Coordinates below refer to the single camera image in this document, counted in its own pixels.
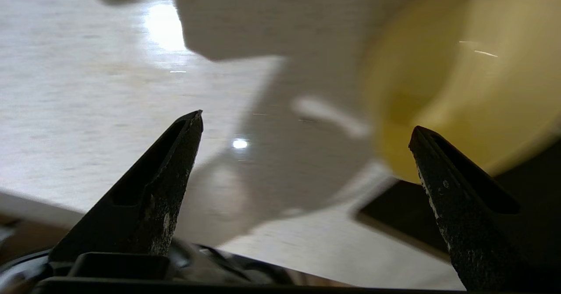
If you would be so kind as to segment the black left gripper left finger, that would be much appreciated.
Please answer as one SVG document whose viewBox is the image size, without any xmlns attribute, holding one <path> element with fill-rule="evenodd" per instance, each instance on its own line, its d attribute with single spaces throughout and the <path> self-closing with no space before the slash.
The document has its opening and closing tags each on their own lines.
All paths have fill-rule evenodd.
<svg viewBox="0 0 561 294">
<path fill-rule="evenodd" d="M 166 255 L 204 130 L 177 118 L 50 251 L 55 276 L 89 252 Z"/>
</svg>

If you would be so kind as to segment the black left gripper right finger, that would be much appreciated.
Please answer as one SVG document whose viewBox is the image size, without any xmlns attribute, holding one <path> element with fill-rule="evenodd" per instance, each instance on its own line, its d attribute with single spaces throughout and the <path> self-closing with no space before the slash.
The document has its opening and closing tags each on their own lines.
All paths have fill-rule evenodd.
<svg viewBox="0 0 561 294">
<path fill-rule="evenodd" d="M 560 151 L 513 175 L 515 192 L 435 131 L 409 150 L 451 263 L 469 291 L 560 291 Z"/>
</svg>

